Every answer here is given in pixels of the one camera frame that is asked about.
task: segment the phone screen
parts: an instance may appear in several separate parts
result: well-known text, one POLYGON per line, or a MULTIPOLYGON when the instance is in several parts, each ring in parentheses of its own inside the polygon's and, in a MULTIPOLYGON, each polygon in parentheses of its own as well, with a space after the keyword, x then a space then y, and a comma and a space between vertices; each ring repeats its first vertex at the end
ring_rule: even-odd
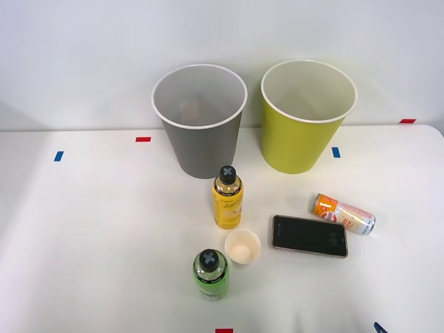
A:
POLYGON ((337 223, 277 215, 273 219, 273 245, 277 248, 347 257, 345 228, 337 223))

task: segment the bottle label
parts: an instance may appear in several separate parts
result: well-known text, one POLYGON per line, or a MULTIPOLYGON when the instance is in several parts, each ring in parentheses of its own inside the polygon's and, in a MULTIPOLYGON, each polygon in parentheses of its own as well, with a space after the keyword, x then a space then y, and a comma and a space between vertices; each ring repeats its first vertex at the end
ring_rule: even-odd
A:
POLYGON ((217 191, 213 185, 214 219, 216 224, 223 229, 233 229, 239 225, 242 213, 242 198, 244 197, 244 185, 232 194, 217 191))

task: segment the gray trash bin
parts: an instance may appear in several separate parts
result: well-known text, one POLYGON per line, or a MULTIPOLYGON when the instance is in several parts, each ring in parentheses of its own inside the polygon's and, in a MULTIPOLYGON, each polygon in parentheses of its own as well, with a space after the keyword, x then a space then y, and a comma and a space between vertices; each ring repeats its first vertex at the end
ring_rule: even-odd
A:
POLYGON ((232 164, 247 88, 233 71, 190 65, 157 82, 151 100, 183 171, 215 178, 232 164))

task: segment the orange can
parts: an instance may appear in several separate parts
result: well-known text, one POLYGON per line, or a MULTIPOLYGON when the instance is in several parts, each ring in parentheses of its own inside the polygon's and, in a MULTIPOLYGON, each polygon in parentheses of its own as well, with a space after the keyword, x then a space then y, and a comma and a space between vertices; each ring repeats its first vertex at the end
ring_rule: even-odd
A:
POLYGON ((342 223, 347 230, 357 234, 370 234, 376 223, 376 217, 373 214, 341 203, 324 194, 318 194, 311 212, 325 220, 342 223))

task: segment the black bottle cap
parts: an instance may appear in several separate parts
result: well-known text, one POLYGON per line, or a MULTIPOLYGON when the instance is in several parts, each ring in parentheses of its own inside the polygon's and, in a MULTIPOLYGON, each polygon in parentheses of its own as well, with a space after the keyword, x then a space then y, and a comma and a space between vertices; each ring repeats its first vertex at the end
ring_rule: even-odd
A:
POLYGON ((231 165, 222 166, 219 177, 225 184, 232 184, 236 181, 236 169, 231 165))
POLYGON ((219 256, 215 250, 208 248, 207 250, 202 251, 200 254, 199 262, 200 267, 202 267, 205 272, 210 273, 215 271, 219 266, 219 256))

